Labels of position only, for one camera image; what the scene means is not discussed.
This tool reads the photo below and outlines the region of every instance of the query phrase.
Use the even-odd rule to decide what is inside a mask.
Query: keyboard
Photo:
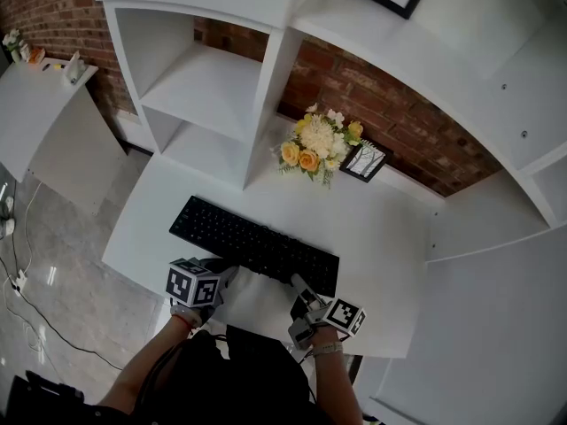
[[[335,296],[338,257],[201,198],[190,198],[169,233],[283,283],[298,273],[316,293]]]

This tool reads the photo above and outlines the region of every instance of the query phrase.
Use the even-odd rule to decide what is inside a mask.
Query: black and white marker cube
[[[195,260],[177,259],[169,264],[166,293],[188,307],[212,305],[221,277]]]
[[[356,336],[365,318],[366,313],[362,307],[349,304],[337,297],[331,301],[322,319],[339,331],[349,336]]]

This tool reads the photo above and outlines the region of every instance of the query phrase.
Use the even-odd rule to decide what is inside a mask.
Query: white side desk
[[[67,62],[13,64],[0,77],[0,162],[18,182],[29,170],[97,213],[125,155],[84,86],[98,68],[89,66],[71,85],[57,63]]]
[[[425,274],[428,208],[378,180],[367,184],[337,174],[327,190],[302,175],[282,177],[276,161],[264,152],[244,191],[154,154],[122,211],[103,261],[163,295],[170,261],[211,255],[168,232],[196,195],[338,255],[337,295],[368,312],[359,335],[346,341],[346,352],[406,357]],[[229,300],[214,318],[289,342],[294,300],[291,287],[241,267]]]

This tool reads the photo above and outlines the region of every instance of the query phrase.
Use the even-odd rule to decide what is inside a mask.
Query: gray floor
[[[152,337],[162,299],[116,273],[102,261],[106,243],[120,211],[149,157],[131,151],[125,166],[103,202],[98,216],[79,210],[42,185],[27,216],[27,234],[33,249],[25,296],[74,344],[100,352],[122,367]],[[0,172],[0,187],[13,180]],[[29,252],[24,236],[24,213],[38,181],[29,175],[16,194],[16,244],[19,268]],[[12,238],[0,241],[0,256],[15,274]],[[1,274],[4,283],[5,275]],[[39,315],[6,283],[8,306],[24,316],[44,338],[46,353],[35,352],[32,332],[11,315],[0,298],[0,410],[4,411],[12,378],[29,369],[82,390],[97,402],[114,381],[117,370],[94,355],[78,352],[45,325]]]

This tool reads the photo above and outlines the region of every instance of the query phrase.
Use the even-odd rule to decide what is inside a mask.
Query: wristband
[[[190,332],[193,330],[193,327],[181,316],[179,315],[171,315],[172,318],[177,318],[181,321],[183,321],[183,323],[185,324],[185,326],[187,326],[187,330],[189,330]]]
[[[340,342],[333,342],[332,344],[322,344],[313,349],[313,357],[320,356],[321,354],[330,354],[332,352],[342,352],[343,344]]]
[[[173,305],[169,309],[169,312],[172,316],[177,316],[184,320],[191,328],[200,328],[203,325],[203,321],[198,313],[184,305]]]

